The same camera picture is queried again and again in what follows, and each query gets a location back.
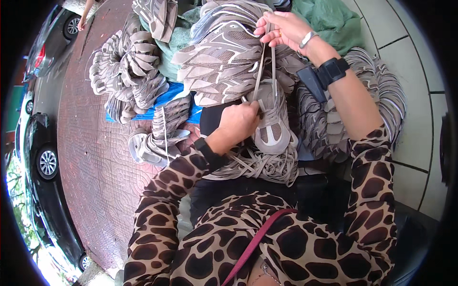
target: gray car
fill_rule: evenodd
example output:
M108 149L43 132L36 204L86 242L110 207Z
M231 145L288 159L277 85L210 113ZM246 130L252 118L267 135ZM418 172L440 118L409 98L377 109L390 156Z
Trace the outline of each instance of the gray car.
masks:
M65 47L77 37L80 17L59 5L52 9L30 49L23 81L49 73Z

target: necklace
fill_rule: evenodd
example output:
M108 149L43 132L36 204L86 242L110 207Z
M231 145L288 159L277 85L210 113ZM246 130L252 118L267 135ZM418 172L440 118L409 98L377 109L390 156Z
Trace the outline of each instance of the necklace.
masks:
M261 269L262 269L262 271L264 271L264 274L269 275L272 279L275 280L275 282L277 282L280 286L282 286L280 281L278 281L275 277L273 277L272 275L269 274L269 272L268 272L269 265L267 265L267 263L265 261L262 262Z

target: white car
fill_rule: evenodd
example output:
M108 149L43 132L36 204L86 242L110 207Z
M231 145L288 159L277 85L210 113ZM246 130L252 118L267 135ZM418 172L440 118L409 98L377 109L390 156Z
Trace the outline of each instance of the white car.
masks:
M23 166L23 158L24 158L24 150L22 150L22 146L24 146L24 138L25 132L27 127L27 122L29 121L30 115L32 115L33 111L33 91L28 91L24 95L24 99L22 100L22 107L21 107L21 115L19 116L19 120L17 121L16 133L15 133L15 149L16 149L16 157L19 159L21 163L21 171L25 170L25 166Z

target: black wristwatch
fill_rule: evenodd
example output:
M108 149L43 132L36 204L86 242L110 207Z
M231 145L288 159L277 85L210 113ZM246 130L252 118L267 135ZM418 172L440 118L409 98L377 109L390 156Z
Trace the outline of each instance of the black wristwatch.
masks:
M320 79L323 90L327 90L328 85L343 78L350 66L344 58L332 58L325 61L318 69L316 76Z
M229 163L229 159L226 155L220 156L213 152L210 146L207 145L205 139L202 137L194 142L194 147L205 157L205 160L208 162L208 170L210 172L216 171Z

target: red paving tile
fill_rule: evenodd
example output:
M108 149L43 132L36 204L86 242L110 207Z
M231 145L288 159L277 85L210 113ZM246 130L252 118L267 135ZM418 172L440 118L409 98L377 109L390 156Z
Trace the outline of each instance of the red paving tile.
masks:
M70 214L88 254L104 269L122 267L139 194L157 168L136 164L127 150L129 134L149 121L106 122L107 95L94 95L85 80L91 53L124 25L131 5L110 0L96 14L86 42L81 32L65 75L58 116L60 174ZM198 125L184 128L199 135Z

